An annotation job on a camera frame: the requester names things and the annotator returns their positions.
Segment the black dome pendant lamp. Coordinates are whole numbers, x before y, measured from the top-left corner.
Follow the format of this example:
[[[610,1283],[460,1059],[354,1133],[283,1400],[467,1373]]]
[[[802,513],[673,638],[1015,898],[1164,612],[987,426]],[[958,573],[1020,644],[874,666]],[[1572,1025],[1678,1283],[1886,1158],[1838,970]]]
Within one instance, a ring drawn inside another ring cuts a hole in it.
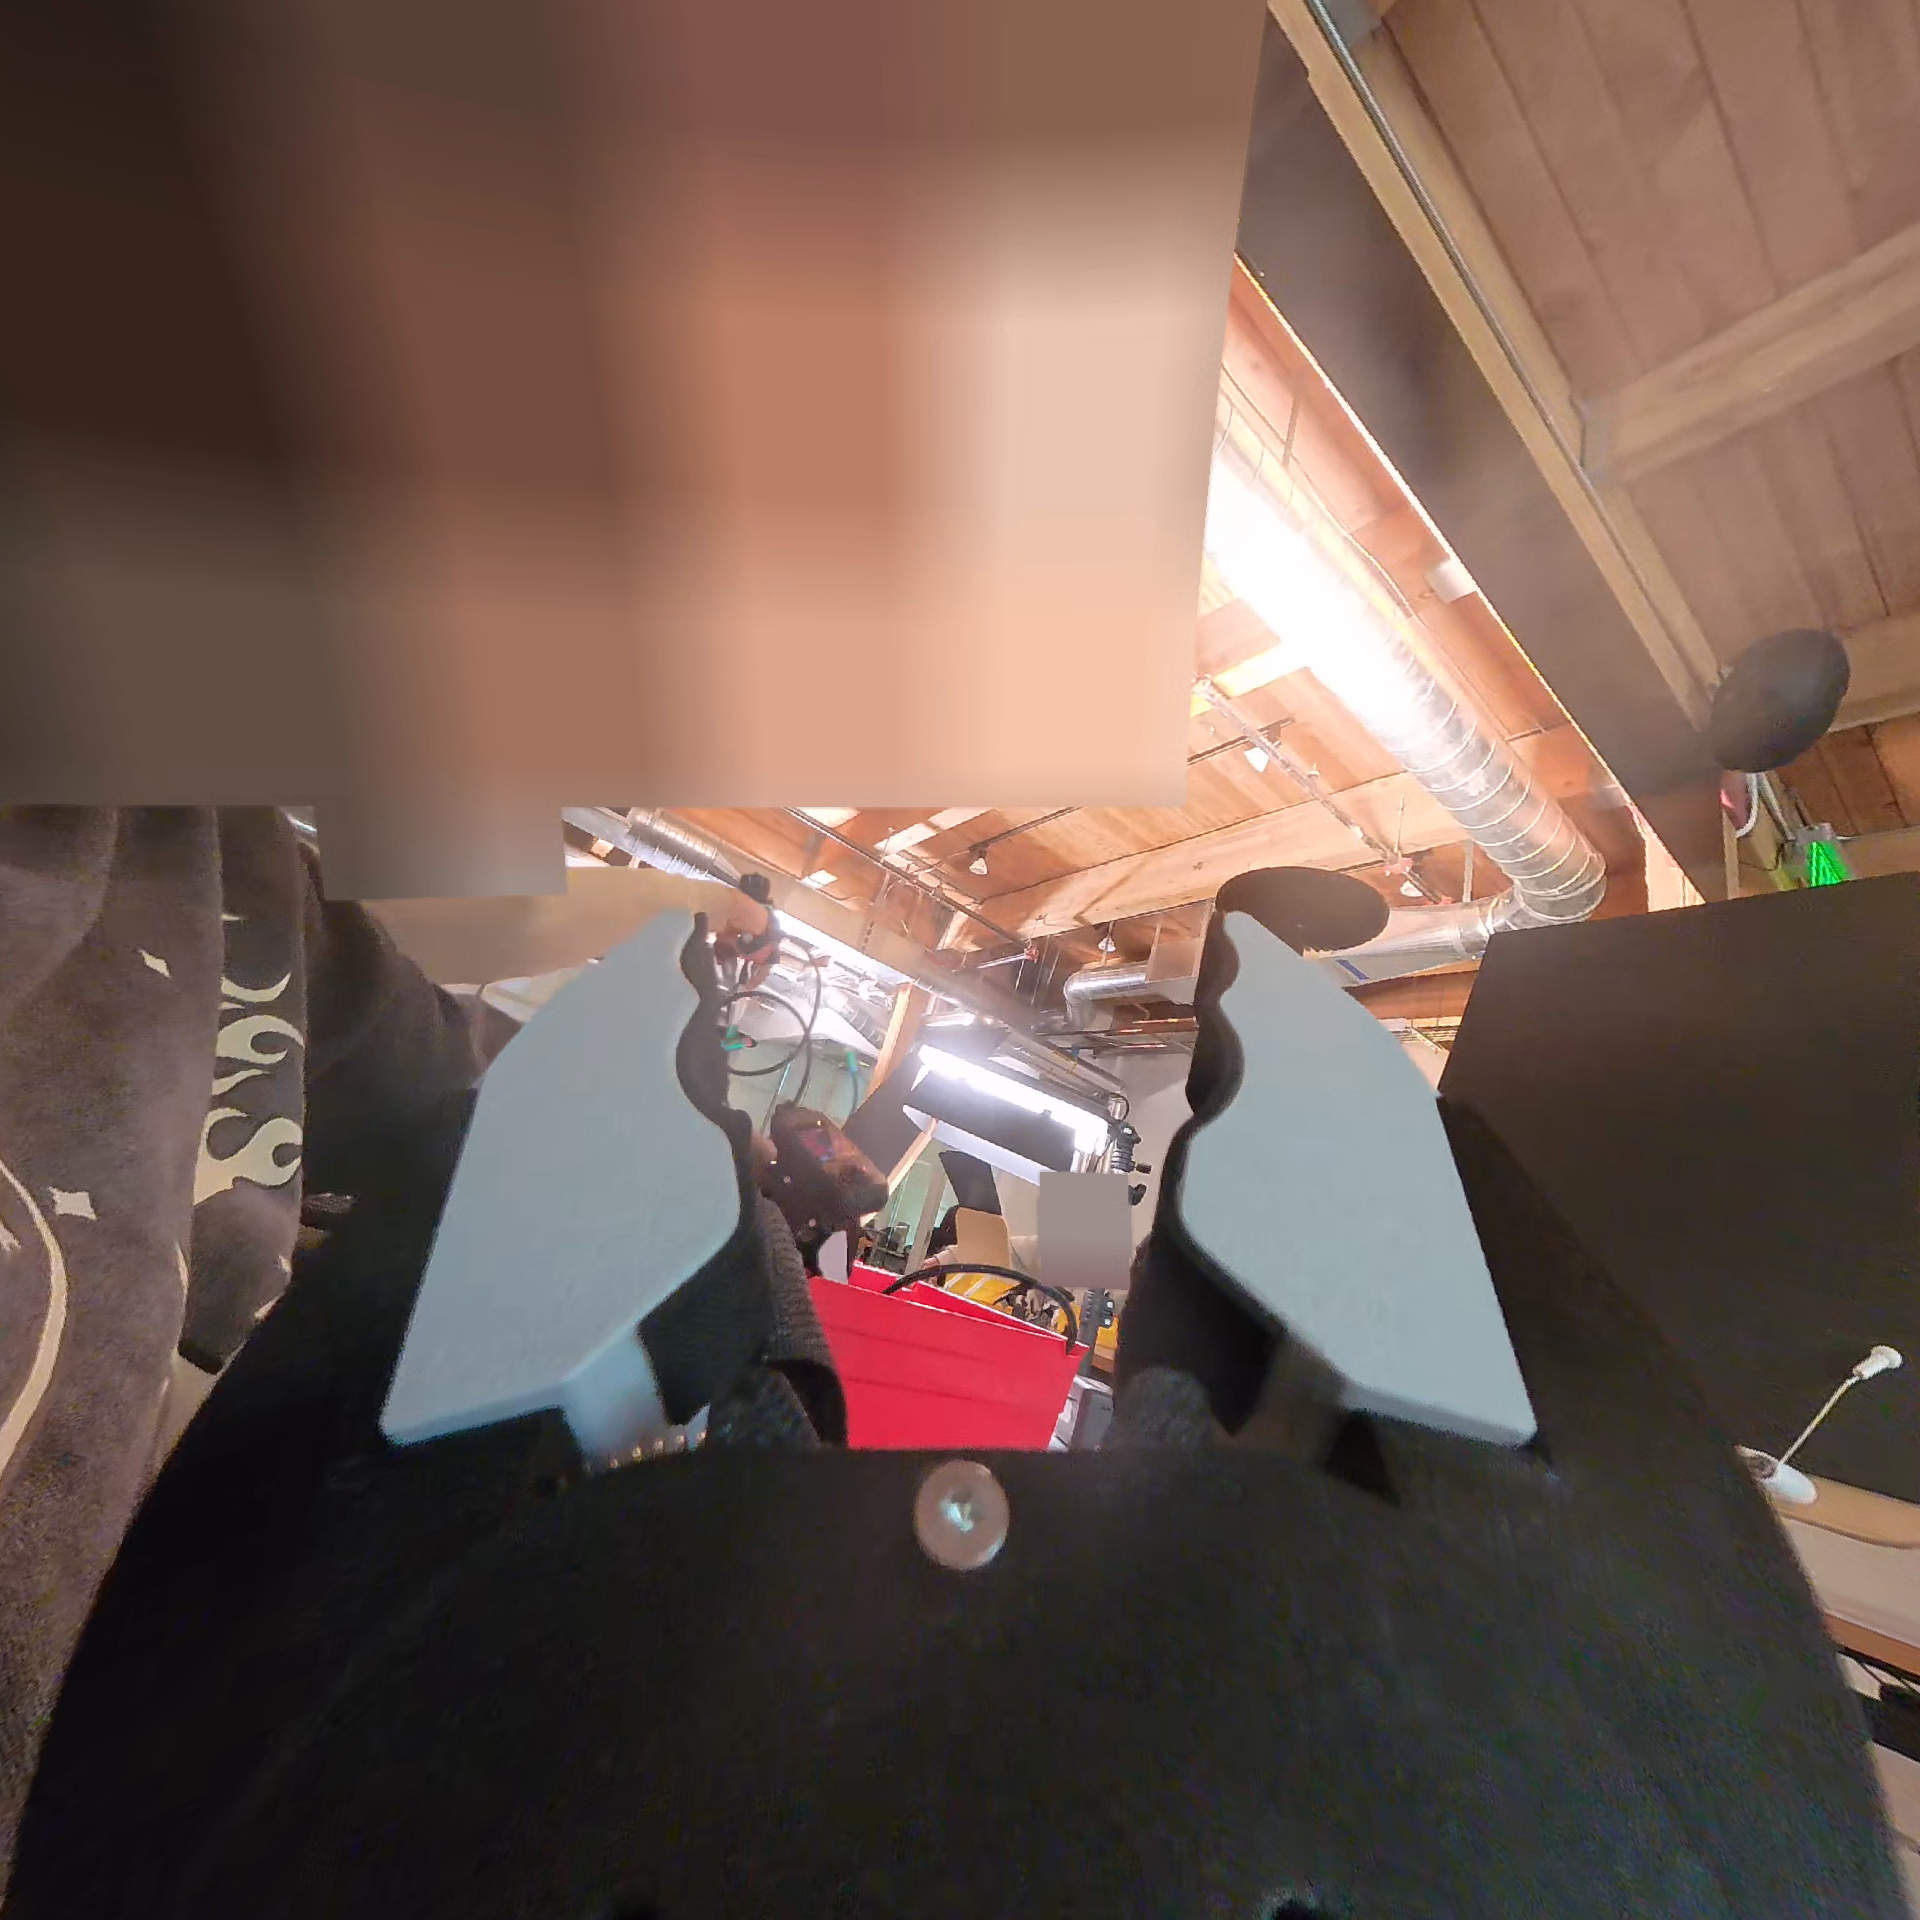
[[[1851,662],[1828,630],[1776,630],[1726,668],[1712,696],[1708,742],[1726,772],[1767,774],[1833,728]]]
[[[1319,869],[1257,869],[1227,881],[1219,916],[1241,914],[1297,953],[1345,953],[1385,933],[1387,901],[1368,881]]]

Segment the dark patterned clothing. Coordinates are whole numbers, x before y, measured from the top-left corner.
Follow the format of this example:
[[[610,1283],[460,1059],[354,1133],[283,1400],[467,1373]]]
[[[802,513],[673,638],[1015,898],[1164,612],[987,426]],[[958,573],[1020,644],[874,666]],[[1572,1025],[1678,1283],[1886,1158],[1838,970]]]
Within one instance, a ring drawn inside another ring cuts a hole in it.
[[[6,1827],[148,1485],[204,1206],[294,1248],[308,870],[275,808],[8,808]]]

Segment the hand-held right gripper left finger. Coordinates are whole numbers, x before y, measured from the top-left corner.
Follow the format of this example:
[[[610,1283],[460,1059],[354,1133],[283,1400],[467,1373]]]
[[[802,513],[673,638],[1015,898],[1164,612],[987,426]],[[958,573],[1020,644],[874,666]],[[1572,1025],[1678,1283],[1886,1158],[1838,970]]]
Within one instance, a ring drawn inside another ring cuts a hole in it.
[[[681,1084],[690,907],[556,988],[488,1069],[380,1428],[398,1448],[556,1411],[614,1461],[686,1425],[640,1340],[739,1224],[731,1144]]]

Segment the studio light panel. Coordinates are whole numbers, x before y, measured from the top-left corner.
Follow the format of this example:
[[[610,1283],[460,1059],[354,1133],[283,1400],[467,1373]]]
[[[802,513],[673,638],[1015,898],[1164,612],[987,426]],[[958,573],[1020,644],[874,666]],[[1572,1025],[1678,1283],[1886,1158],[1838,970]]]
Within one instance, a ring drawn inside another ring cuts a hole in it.
[[[1051,1172],[1098,1169],[1112,1138],[1105,1110],[929,1042],[903,1053],[843,1128],[881,1170],[899,1169],[912,1144],[929,1137],[944,1155],[1031,1187]]]

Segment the silver spiral air duct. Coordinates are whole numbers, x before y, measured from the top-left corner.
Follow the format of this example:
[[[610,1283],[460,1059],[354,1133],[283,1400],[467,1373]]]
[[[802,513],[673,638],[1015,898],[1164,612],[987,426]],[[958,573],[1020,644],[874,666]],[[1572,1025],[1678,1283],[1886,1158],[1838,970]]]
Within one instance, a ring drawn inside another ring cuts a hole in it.
[[[1342,968],[1377,980],[1480,962],[1502,933],[1596,914],[1607,881],[1593,842],[1422,659],[1400,649],[1380,660],[1356,714],[1506,886],[1483,901],[1396,909],[1379,937],[1338,957]]]

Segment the person's left forearm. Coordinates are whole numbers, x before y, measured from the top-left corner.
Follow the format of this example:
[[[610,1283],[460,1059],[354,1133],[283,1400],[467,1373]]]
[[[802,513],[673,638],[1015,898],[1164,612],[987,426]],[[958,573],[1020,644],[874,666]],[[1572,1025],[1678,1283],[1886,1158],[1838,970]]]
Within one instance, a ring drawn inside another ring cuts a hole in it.
[[[304,1158],[294,1276],[338,1238],[436,1226],[483,1074],[467,1006],[359,904],[304,901]]]

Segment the person's left hand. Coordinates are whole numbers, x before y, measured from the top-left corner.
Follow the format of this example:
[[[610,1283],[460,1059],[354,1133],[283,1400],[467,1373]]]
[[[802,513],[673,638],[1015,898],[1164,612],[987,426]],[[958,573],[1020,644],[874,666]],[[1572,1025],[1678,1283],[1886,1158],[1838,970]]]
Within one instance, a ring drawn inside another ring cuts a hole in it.
[[[843,1128],[801,1101],[778,1101],[755,1138],[756,1189],[776,1205],[807,1270],[834,1235],[857,1248],[860,1228],[889,1203],[887,1174]]]

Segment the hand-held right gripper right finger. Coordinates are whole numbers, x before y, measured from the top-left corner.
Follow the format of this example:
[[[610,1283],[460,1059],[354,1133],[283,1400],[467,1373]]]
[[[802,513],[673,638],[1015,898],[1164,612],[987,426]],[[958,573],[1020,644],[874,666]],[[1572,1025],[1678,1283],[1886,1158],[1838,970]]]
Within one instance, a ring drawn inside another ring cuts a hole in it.
[[[1329,1369],[1345,1411],[1530,1448],[1538,1417],[1434,1085],[1254,914],[1223,912],[1210,939],[1171,1228]]]

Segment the red plastic bin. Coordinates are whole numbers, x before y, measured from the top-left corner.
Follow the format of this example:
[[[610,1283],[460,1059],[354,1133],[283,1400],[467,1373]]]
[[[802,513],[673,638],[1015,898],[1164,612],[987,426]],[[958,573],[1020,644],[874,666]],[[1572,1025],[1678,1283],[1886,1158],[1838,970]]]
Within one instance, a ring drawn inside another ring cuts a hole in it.
[[[817,1277],[811,1308],[863,1451],[1046,1451],[1083,1349],[1063,1331],[958,1301]]]

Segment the black panel with wooden rim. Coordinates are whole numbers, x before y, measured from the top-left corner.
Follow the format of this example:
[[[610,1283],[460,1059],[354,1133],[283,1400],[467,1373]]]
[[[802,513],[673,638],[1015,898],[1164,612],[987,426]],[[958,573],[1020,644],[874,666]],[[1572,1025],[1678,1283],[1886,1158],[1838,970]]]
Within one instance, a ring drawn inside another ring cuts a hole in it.
[[[1919,894],[1914,875],[1495,937],[1443,1080],[1664,1332],[1779,1504],[1823,1606],[1915,1656]]]

